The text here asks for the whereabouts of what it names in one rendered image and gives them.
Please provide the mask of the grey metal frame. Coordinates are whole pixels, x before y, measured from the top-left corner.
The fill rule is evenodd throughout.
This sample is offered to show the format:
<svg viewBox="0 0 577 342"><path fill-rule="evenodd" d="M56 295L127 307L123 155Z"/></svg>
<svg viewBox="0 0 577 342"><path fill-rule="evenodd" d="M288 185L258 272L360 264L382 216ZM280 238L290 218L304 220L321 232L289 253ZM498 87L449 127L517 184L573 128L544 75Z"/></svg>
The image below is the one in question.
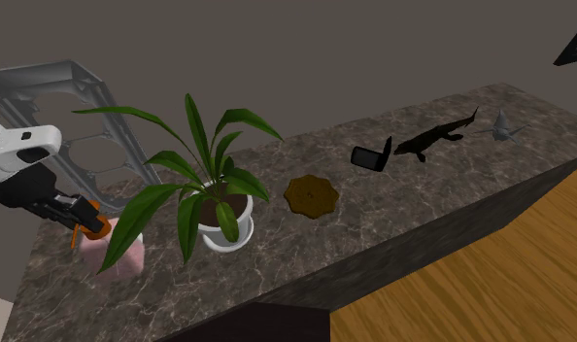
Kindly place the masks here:
<svg viewBox="0 0 577 342"><path fill-rule="evenodd" d="M73 60L0 69L0 115L14 128L35 126L34 115L39 108L34 100L52 92L71 93L94 107L117 105L104 81ZM126 153L121 167L140 176L147 186L159 185L160 178L147 163L148 157L125 118L120 114L104 113L102 125L102 132L97 136L115 142ZM97 173L84 169L71 159L72 144L71 140L64 140L59 153L51 158L51 164L86 198L97 200L102 212L121 212L129 200L102 192L96 185Z"/></svg>

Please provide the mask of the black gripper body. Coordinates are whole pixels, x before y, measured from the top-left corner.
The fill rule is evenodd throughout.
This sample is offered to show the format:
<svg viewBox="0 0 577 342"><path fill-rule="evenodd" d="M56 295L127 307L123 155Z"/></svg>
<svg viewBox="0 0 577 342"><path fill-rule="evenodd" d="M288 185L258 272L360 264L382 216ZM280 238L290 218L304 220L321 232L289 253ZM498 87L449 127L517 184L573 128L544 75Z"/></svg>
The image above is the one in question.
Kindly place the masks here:
<svg viewBox="0 0 577 342"><path fill-rule="evenodd" d="M29 166L0 183L0 203L9 207L26 207L47 203L57 195L56 175L42 163Z"/></svg>

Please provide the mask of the green plant in white pot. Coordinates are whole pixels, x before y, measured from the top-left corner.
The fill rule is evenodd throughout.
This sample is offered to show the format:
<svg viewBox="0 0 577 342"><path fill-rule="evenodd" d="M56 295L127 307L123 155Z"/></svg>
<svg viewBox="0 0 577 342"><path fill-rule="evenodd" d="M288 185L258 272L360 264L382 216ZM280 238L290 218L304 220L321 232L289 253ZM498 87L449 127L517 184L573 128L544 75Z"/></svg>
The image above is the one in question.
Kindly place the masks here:
<svg viewBox="0 0 577 342"><path fill-rule="evenodd" d="M234 165L225 154L229 145L241 135L239 131L224 137L219 134L229 123L244 123L279 139L281 135L264 119L248 109L229 109L224 112L216 126L214 136L207 137L201 116L190 94L185 95L185 110L191 136L198 150L193 157L204 173L199 177L187 161L174 151L161 151L147 160L172 169L186 178L184 184L161 184L145 187L136 194L121 212L113 228L102 264L97 270L103 273L115 265L132 243L142 233L157 210L178 192L177 228L184 261L189 261L195 246L200 224L202 205L211 200L215 214L226 240L235 243L239 239L238 215L223 198L229 194L254 195L269 200L265 186L249 171Z"/></svg>

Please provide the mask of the black flip phone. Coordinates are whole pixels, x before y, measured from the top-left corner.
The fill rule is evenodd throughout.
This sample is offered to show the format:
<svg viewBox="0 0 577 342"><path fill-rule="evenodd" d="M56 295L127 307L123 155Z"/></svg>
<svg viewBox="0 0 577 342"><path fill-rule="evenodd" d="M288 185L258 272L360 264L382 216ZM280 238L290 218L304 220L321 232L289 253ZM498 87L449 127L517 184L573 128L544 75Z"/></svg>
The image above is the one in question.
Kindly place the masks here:
<svg viewBox="0 0 577 342"><path fill-rule="evenodd" d="M375 172L382 172L388 162L392 145L392 137L390 136L384 145L381 153L355 146L352 150L350 162L353 165L369 169Z"/></svg>

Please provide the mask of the brown scalloped round cookie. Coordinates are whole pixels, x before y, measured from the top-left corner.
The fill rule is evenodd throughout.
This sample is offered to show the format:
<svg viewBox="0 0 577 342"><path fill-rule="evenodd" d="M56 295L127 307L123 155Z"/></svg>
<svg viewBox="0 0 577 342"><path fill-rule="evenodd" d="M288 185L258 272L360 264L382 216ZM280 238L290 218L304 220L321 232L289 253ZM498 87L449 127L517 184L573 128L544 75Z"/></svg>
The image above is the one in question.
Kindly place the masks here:
<svg viewBox="0 0 577 342"><path fill-rule="evenodd" d="M284 198L294 214L315 220L336 210L339 192L328 179L305 175L290 180Z"/></svg>

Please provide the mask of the grey shark figure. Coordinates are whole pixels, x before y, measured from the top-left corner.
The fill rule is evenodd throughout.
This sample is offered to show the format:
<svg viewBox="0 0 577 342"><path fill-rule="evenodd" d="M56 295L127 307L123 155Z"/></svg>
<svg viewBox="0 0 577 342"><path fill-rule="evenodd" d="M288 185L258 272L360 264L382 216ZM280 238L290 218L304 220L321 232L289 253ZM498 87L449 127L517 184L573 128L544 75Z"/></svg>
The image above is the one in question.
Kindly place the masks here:
<svg viewBox="0 0 577 342"><path fill-rule="evenodd" d="M475 131L475 134L490 133L495 142L512 141L517 146L521 145L520 140L516 135L523 129L530 127L530 124L525 124L519 128L511 129L509 121L502 109L498 110L498 115L491 128Z"/></svg>

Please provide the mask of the pink spray bottle orange cap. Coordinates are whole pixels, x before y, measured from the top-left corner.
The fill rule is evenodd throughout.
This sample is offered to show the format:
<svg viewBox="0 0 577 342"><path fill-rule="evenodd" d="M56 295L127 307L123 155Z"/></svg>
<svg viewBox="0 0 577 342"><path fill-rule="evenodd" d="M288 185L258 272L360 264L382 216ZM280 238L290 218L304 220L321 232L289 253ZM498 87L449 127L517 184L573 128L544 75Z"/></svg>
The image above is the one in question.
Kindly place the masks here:
<svg viewBox="0 0 577 342"><path fill-rule="evenodd" d="M105 254L119 218L108 219L100 233L92 233L84 226L75 224L71 247L78 247L79 254L85 263L85 268L94 275L100 283L108 283L139 275L144 269L145 246L143 234L140 233L122 257L110 268L97 274L101 268Z"/></svg>

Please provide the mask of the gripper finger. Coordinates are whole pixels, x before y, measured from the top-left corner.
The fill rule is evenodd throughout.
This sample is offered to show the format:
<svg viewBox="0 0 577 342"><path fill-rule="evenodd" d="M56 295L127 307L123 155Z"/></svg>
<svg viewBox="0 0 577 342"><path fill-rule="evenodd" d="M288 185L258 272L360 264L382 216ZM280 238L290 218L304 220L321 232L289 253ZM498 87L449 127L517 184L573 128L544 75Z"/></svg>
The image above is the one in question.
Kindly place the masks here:
<svg viewBox="0 0 577 342"><path fill-rule="evenodd" d="M73 196L58 194L54 197L54 201L60 206L62 212L76 222L90 222L99 214L94 205L79 194Z"/></svg>
<svg viewBox="0 0 577 342"><path fill-rule="evenodd" d="M55 208L46 203L36 203L31 205L31 212L43 219L60 222L70 229L74 229L76 225L82 225L90 231L98 233L104 227L104 223L97 218L99 212L90 205Z"/></svg>

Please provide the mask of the black crocodile figure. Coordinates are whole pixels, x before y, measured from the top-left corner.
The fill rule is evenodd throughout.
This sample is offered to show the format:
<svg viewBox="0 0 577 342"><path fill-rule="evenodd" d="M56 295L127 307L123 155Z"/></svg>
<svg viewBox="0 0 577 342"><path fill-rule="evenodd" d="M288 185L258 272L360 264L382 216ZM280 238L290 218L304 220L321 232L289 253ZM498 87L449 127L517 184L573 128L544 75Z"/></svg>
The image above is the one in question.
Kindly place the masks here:
<svg viewBox="0 0 577 342"><path fill-rule="evenodd" d="M472 123L476 118L477 112L478 108L476 108L473 114L468 118L448 122L441 125L436 125L433 128L429 129L428 131L423 132L412 139L400 143L394 150L393 154L394 155L414 154L419 160L419 162L426 163L426 156L423 154L423 151L431 147L434 143L436 143L440 139L453 142L461 140L463 138L463 135L453 134L453 131L460 127L466 127L467 125Z"/></svg>

